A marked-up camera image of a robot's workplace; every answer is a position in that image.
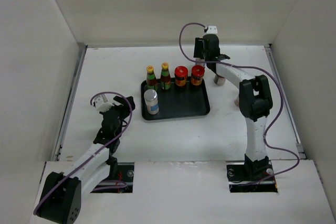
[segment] tray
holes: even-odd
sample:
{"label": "tray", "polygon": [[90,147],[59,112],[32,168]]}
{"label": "tray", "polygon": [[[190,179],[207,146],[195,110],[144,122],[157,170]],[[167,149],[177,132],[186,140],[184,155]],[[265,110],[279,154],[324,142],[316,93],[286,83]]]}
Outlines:
{"label": "tray", "polygon": [[158,79],[158,100],[159,112],[155,115],[148,113],[146,108],[144,92],[147,90],[146,81],[141,83],[141,112],[145,120],[160,120],[171,118],[186,118],[190,116],[208,115],[210,104],[206,93],[205,82],[198,90],[190,89],[190,78],[187,78],[187,88],[184,91],[175,89],[175,78],[171,79],[171,87],[164,91],[161,89],[160,80]]}

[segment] white wall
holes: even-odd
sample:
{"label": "white wall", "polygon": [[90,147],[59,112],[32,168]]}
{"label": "white wall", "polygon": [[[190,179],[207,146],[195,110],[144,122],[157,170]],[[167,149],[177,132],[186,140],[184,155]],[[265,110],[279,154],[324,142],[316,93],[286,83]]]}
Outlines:
{"label": "white wall", "polygon": [[55,0],[0,0],[0,223],[28,223],[78,55]]}
{"label": "white wall", "polygon": [[272,50],[307,157],[336,214],[336,0],[298,0]]}
{"label": "white wall", "polygon": [[[222,43],[271,43],[296,0],[56,0],[77,41],[177,44],[188,22],[217,25]],[[186,41],[194,41],[191,32]]]}

